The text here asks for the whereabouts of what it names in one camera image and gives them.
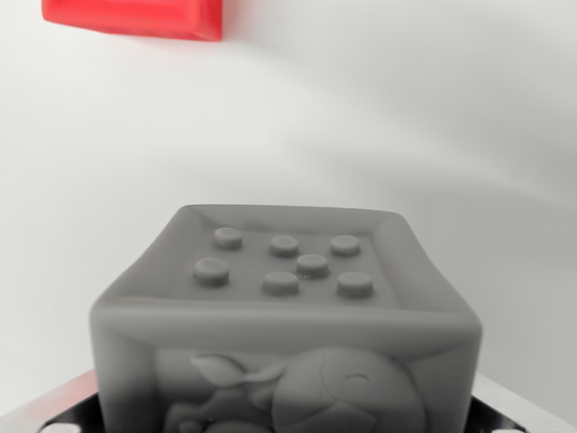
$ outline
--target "white wall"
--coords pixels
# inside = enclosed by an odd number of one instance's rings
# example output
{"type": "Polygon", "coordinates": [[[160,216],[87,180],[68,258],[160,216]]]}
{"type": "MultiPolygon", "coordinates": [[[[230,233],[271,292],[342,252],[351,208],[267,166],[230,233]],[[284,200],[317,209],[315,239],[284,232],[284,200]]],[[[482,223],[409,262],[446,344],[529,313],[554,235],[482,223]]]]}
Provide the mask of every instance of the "white wall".
{"type": "Polygon", "coordinates": [[[91,302],[193,203],[403,214],[480,370],[577,425],[577,6],[228,0],[226,41],[0,3],[0,414],[91,368],[91,302]]]}

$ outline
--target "gray cube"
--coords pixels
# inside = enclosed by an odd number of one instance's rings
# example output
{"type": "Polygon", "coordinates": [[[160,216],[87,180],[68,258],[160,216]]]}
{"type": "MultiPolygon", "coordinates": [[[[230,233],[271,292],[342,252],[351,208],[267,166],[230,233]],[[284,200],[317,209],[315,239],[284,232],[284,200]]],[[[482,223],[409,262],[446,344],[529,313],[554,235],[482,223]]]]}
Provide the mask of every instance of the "gray cube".
{"type": "Polygon", "coordinates": [[[402,216],[188,206],[91,312],[108,433],[458,433],[481,324],[402,216]]]}

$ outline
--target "white dot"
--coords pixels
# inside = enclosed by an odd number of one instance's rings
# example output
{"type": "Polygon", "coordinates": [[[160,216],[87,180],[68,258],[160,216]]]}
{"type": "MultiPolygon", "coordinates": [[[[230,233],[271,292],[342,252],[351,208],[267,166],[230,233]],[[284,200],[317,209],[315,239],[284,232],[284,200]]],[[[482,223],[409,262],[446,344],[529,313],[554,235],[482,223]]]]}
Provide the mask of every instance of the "white dot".
{"type": "Polygon", "coordinates": [[[57,422],[42,429],[41,433],[81,433],[82,428],[78,424],[57,422]]]}

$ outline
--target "red object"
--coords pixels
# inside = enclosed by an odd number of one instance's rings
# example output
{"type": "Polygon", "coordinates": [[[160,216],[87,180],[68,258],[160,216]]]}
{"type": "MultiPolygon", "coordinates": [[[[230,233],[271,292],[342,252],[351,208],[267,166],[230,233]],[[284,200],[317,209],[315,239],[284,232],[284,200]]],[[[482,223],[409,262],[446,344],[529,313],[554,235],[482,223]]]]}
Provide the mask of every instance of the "red object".
{"type": "Polygon", "coordinates": [[[47,21],[107,33],[220,41],[223,0],[42,0],[47,21]]]}

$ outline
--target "round stud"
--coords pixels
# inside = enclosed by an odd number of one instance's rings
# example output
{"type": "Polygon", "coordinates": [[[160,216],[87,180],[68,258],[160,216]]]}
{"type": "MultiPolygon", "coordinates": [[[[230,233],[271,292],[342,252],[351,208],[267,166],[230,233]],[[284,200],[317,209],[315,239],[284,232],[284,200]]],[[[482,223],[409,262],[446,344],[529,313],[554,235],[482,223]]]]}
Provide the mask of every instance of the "round stud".
{"type": "Polygon", "coordinates": [[[298,277],[290,272],[271,272],[264,277],[262,289],[273,296],[288,296],[298,293],[298,277]]]}
{"type": "Polygon", "coordinates": [[[356,255],[361,251],[359,239],[349,235],[334,237],[333,240],[331,240],[331,251],[335,255],[344,257],[356,255]]]}
{"type": "Polygon", "coordinates": [[[345,272],[336,283],[339,295],[345,298],[369,298],[374,292],[371,276],[363,272],[345,272]]]}
{"type": "Polygon", "coordinates": [[[319,254],[301,255],[297,258],[297,272],[305,277],[324,277],[328,274],[328,261],[319,254]]]}
{"type": "Polygon", "coordinates": [[[195,264],[193,275],[203,286],[218,287],[228,282],[228,264],[219,259],[201,259],[195,264]]]}
{"type": "Polygon", "coordinates": [[[235,228],[221,227],[215,230],[213,241],[222,250],[236,250],[243,245],[243,234],[235,228]]]}
{"type": "Polygon", "coordinates": [[[298,254],[298,240],[290,236],[274,236],[270,239],[270,252],[278,257],[294,257],[298,254]]]}
{"type": "Polygon", "coordinates": [[[40,433],[82,433],[82,428],[78,424],[56,422],[43,428],[40,433]]]}

